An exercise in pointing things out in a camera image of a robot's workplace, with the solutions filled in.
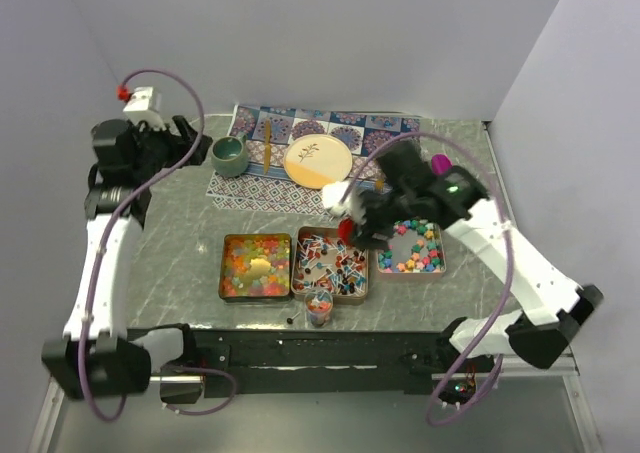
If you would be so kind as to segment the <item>purple plastic scoop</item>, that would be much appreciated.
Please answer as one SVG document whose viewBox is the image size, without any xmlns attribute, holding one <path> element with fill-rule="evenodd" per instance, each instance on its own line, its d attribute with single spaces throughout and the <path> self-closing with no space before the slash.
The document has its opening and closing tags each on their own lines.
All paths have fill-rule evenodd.
<svg viewBox="0 0 640 453">
<path fill-rule="evenodd" d="M 431 168 L 436 175 L 443 175 L 452 168 L 452 162 L 445 154 L 435 154 L 431 158 Z"/>
</svg>

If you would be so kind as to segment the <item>tin of pastel star candies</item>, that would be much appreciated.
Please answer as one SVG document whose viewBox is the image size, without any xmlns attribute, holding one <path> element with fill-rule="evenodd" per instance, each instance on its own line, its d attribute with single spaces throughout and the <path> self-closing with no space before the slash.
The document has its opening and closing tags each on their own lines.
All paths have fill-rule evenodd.
<svg viewBox="0 0 640 453">
<path fill-rule="evenodd" d="M 384 280 L 430 281 L 446 271 L 440 228 L 425 219 L 396 222 L 386 250 L 375 254 L 375 273 Z"/>
</svg>

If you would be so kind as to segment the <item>red jar lid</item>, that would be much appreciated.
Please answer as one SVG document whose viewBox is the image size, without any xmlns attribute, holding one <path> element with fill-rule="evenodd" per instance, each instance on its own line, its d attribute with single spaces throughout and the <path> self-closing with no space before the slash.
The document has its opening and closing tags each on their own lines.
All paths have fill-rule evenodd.
<svg viewBox="0 0 640 453">
<path fill-rule="evenodd" d="M 354 230 L 356 224 L 349 217 L 342 219 L 337 228 L 339 239 L 348 246 L 353 245 Z"/>
</svg>

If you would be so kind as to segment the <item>tin of lollipops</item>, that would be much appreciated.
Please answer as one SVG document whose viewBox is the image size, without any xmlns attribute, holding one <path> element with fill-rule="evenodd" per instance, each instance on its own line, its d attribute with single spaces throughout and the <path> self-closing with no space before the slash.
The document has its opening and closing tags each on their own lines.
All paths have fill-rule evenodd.
<svg viewBox="0 0 640 453">
<path fill-rule="evenodd" d="M 294 241 L 290 290 L 296 300 L 322 290 L 335 304 L 360 305 L 368 296 L 369 253 L 345 243 L 336 228 L 303 226 Z"/>
</svg>

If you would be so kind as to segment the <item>gold tin of gummy stars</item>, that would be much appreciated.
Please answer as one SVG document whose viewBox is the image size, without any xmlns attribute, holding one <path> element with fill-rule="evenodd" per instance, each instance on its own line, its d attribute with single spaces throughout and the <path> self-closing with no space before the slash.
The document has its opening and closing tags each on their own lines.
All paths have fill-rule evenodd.
<svg viewBox="0 0 640 453">
<path fill-rule="evenodd" d="M 222 250 L 219 298 L 229 304 L 287 302 L 291 268 L 288 234 L 229 234 Z"/>
</svg>

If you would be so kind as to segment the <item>clear glass jar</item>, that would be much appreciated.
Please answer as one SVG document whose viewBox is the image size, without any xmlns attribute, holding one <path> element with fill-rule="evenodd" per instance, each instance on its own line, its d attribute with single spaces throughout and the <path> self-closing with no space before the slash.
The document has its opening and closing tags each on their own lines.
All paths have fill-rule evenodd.
<svg viewBox="0 0 640 453">
<path fill-rule="evenodd" d="M 333 296 L 326 290 L 312 290 L 304 299 L 307 321 L 316 328 L 323 327 L 330 319 Z"/>
</svg>

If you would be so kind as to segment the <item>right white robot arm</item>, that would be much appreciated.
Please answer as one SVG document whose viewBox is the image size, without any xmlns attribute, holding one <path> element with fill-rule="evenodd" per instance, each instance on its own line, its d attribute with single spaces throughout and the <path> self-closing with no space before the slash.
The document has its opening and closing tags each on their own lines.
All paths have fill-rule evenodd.
<svg viewBox="0 0 640 453">
<path fill-rule="evenodd" d="M 355 223 L 357 246 L 383 248 L 394 223 L 425 219 L 473 253 L 519 305 L 512 313 L 495 310 L 486 319 L 450 326 L 437 349 L 440 364 L 456 372 L 475 356 L 516 355 L 535 368 L 550 368 L 602 303 L 602 292 L 545 258 L 508 220 L 498 195 L 467 169 L 434 172 L 409 135 L 387 141 L 370 159 L 388 191 L 349 183 L 338 201 Z"/>
</svg>

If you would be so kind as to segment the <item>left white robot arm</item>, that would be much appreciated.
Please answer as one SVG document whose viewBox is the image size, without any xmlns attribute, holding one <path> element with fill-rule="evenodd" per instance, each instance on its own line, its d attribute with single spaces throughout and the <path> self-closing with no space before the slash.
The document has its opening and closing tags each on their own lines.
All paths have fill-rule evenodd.
<svg viewBox="0 0 640 453">
<path fill-rule="evenodd" d="M 175 164 L 201 165 L 212 140 L 179 115 L 160 130 L 146 122 L 111 119 L 91 131 L 96 161 L 84 209 L 87 251 L 79 290 L 62 337 L 43 345 L 41 360 L 66 396 L 82 400 L 146 391 L 165 365 L 179 375 L 198 365 L 199 350 L 185 324 L 151 328 L 128 338 L 126 294 L 135 247 L 151 193 L 140 186 Z"/>
</svg>

